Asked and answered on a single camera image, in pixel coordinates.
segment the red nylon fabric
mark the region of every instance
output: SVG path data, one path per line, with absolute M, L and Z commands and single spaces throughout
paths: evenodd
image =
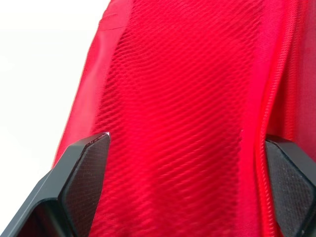
M 294 2 L 110 3 L 56 155 L 111 133 L 90 236 L 262 235 L 254 143 Z

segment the red backpack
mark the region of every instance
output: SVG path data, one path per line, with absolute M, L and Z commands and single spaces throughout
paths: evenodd
M 111 1 L 55 161 L 110 132 L 90 237 L 304 234 L 276 221 L 265 139 L 316 160 L 315 2 Z

